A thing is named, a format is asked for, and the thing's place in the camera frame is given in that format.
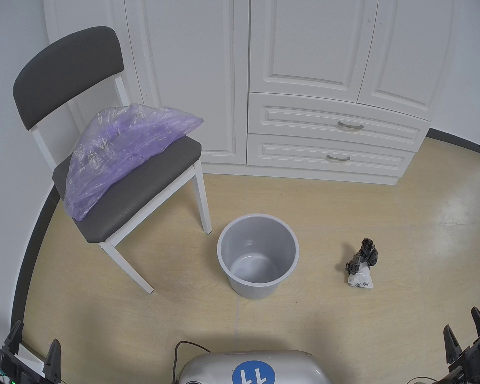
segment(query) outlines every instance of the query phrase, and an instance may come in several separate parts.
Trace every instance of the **white packet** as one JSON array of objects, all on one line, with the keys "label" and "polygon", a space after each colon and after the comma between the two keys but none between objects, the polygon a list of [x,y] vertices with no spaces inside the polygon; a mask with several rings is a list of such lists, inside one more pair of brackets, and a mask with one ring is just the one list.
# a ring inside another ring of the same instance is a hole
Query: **white packet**
[{"label": "white packet", "polygon": [[370,277],[370,268],[367,262],[360,264],[359,271],[355,275],[348,276],[348,283],[352,287],[373,288],[372,278]]}]

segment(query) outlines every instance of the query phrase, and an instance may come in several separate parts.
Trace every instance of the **blue sticker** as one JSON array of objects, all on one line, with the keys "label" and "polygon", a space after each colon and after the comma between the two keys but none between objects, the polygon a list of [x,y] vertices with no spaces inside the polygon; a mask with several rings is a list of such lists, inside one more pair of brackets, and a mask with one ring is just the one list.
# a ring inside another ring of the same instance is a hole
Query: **blue sticker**
[{"label": "blue sticker", "polygon": [[233,371],[233,384],[274,384],[275,372],[263,361],[250,360]]}]

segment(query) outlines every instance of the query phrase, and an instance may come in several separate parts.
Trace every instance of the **metal handle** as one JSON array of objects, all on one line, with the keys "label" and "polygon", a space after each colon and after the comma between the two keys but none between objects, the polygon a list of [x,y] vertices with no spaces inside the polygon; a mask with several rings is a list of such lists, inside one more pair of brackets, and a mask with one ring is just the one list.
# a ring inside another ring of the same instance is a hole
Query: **metal handle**
[{"label": "metal handle", "polygon": [[344,128],[352,128],[352,129],[363,129],[363,124],[360,124],[360,125],[348,125],[348,124],[344,124],[342,123],[341,121],[339,121],[337,124],[336,124],[337,127],[344,127]]},{"label": "metal handle", "polygon": [[349,160],[350,160],[350,156],[347,156],[347,157],[345,157],[345,158],[341,158],[341,157],[333,157],[333,156],[327,155],[327,159],[330,159],[330,160],[338,160],[338,161],[349,161]]}]

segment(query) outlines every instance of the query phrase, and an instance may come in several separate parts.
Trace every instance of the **bucket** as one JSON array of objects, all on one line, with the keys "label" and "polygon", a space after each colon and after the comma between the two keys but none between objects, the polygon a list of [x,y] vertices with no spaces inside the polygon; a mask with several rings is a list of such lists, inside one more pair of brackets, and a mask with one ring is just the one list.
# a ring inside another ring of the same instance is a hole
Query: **bucket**
[{"label": "bucket", "polygon": [[218,261],[239,295],[270,295],[297,266],[299,243],[282,220],[264,214],[239,217],[220,234]]}]

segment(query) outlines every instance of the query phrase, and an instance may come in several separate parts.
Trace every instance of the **wire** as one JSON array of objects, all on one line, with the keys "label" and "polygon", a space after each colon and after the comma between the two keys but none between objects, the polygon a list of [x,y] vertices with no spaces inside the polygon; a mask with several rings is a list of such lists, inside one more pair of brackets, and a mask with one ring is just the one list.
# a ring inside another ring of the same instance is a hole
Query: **wire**
[{"label": "wire", "polygon": [[201,348],[204,351],[207,351],[208,353],[212,352],[212,351],[209,351],[207,348],[202,347],[200,344],[192,343],[191,341],[184,341],[184,340],[179,341],[178,344],[175,346],[175,359],[173,360],[173,374],[172,374],[173,382],[172,382],[172,384],[177,384],[177,379],[175,378],[175,370],[177,369],[177,358],[178,358],[179,346],[182,343],[195,345],[196,347]]},{"label": "wire", "polygon": [[432,379],[431,377],[428,377],[428,376],[417,376],[417,377],[414,377],[413,379],[407,381],[407,384],[409,384],[410,382],[412,382],[415,379],[429,379],[429,380],[432,380],[434,383],[437,382],[435,379]]}]

